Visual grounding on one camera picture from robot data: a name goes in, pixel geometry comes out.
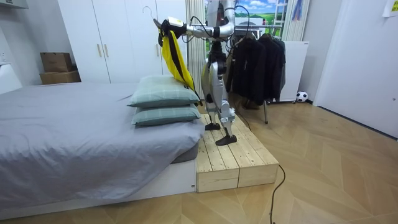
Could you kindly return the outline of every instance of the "green pillow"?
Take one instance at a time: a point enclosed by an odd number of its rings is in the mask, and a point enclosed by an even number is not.
[[[153,108],[197,103],[198,96],[189,87],[168,75],[141,78],[129,106]]]
[[[200,113],[195,105],[137,108],[131,124],[135,124],[136,126],[150,126],[191,121],[198,118],[200,118]]]

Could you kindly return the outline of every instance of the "white door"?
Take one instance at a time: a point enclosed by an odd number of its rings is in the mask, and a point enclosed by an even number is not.
[[[398,137],[398,17],[385,5],[342,1],[314,103]]]
[[[124,0],[93,0],[111,83],[139,82]]]
[[[280,101],[295,101],[303,72],[308,42],[285,41],[285,77],[286,83],[280,93]]]
[[[91,0],[58,0],[82,82],[110,83]]]
[[[137,77],[161,75],[159,31],[152,17],[157,18],[155,0],[125,0],[129,31],[134,54],[134,73]]]
[[[185,7],[185,0],[156,0],[156,6],[157,6],[157,17],[159,18],[160,23],[162,23],[169,16],[187,22],[186,21],[187,9]],[[181,54],[184,59],[185,65],[187,65],[188,62],[187,44],[182,41],[182,38],[184,38],[184,40],[187,41],[186,37],[180,37],[178,38],[177,42],[178,45],[180,46]],[[163,74],[170,74],[163,58],[162,58],[162,66],[163,66]]]

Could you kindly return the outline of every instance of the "wooden plank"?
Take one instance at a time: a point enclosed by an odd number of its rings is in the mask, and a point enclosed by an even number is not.
[[[221,125],[221,121],[216,118],[216,122]],[[221,128],[221,133],[225,136],[225,131]],[[246,157],[240,146],[235,142],[228,145],[239,167],[252,166],[250,160]]]
[[[261,166],[265,164],[262,161],[261,157],[249,144],[248,140],[243,136],[241,131],[235,126],[235,124],[232,125],[232,133],[237,137],[238,145],[244,151],[246,157],[249,159],[250,163],[253,166]]]
[[[210,123],[210,118],[209,118],[208,114],[206,114],[205,118],[206,118],[206,121],[208,123]],[[223,137],[220,130],[213,130],[213,131],[211,131],[211,134],[213,135],[213,139],[215,141],[219,140]],[[217,146],[217,148],[221,154],[221,157],[223,158],[225,167],[227,169],[239,168],[238,163],[236,162],[235,157],[232,155],[232,152],[228,146]]]
[[[198,173],[197,192],[237,188],[238,177],[239,169]]]
[[[205,142],[203,141],[203,139],[200,139],[198,146],[198,156],[197,156],[197,173],[210,172],[210,171],[213,171],[213,169],[211,168]]]
[[[203,124],[207,124],[207,121],[203,115],[201,117],[201,121],[203,122]],[[213,169],[213,171],[225,170],[226,167],[223,158],[218,151],[217,145],[213,139],[213,135],[211,135],[210,132],[205,131],[205,134],[203,135],[203,140],[205,142],[207,154],[209,156],[211,168]]]
[[[277,171],[278,164],[242,167],[239,170],[238,187],[274,183]]]
[[[248,127],[239,119],[235,117],[235,125],[248,140],[249,144],[258,153],[265,164],[278,164],[275,157],[268,151],[268,149],[258,140],[258,138],[250,131]]]

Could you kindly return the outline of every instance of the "gray duvet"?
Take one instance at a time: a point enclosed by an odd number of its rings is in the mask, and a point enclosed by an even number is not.
[[[0,210],[128,197],[198,142],[199,120],[132,126],[134,89],[71,83],[0,95]]]

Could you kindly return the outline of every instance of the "clothes rack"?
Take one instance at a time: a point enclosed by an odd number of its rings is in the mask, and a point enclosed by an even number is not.
[[[256,32],[257,38],[260,38],[261,30],[259,28],[270,28],[273,29],[272,36],[275,36],[276,30],[283,28],[281,25],[255,25],[255,24],[238,24],[235,25],[235,31],[247,31],[250,33]],[[267,101],[264,100],[264,122],[268,124],[268,112],[267,112]]]

